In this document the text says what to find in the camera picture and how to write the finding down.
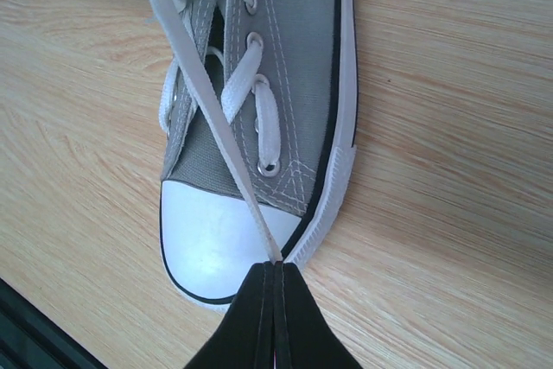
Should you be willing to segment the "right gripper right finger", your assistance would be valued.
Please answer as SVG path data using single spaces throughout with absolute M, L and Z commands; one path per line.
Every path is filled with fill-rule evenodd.
M 359 368 L 325 321 L 292 263 L 279 262 L 274 277 L 276 368 Z

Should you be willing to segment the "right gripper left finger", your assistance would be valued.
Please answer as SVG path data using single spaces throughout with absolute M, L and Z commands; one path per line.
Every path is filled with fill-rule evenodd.
M 274 276 L 270 262 L 250 268 L 223 320 L 188 368 L 275 366 Z

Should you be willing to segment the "grey sneaker sideways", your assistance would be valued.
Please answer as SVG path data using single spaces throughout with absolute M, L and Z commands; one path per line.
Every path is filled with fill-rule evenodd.
M 355 157 L 353 0 L 149 0 L 172 49 L 162 261 L 191 301 L 226 309 L 248 270 L 305 265 Z

